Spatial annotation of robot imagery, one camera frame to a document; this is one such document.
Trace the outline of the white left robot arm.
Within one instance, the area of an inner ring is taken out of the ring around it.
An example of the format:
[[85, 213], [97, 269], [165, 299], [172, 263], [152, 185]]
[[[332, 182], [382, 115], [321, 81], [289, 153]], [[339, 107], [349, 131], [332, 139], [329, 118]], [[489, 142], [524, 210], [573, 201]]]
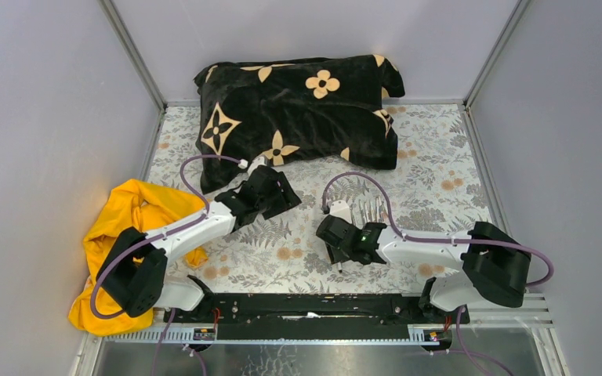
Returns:
[[167, 269], [195, 248], [232, 234], [258, 216], [270, 219], [300, 202], [283, 172], [259, 166], [203, 210], [148, 232], [123, 230], [96, 275], [92, 313], [108, 317], [96, 305], [98, 292], [105, 291], [119, 307], [117, 316], [138, 317], [160, 308], [180, 309], [194, 322], [207, 319], [212, 311], [208, 288], [196, 280], [167, 281]]

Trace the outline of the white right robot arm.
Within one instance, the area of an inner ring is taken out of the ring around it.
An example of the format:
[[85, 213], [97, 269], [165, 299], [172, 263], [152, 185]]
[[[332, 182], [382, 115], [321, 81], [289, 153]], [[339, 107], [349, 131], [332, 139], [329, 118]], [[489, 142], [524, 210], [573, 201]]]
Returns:
[[392, 226], [369, 222], [358, 228], [327, 215], [316, 231], [332, 263], [427, 263], [452, 271], [426, 282], [419, 315], [436, 323], [459, 307], [488, 301], [519, 308], [524, 301], [531, 256], [496, 226], [477, 222], [469, 231], [396, 233]]

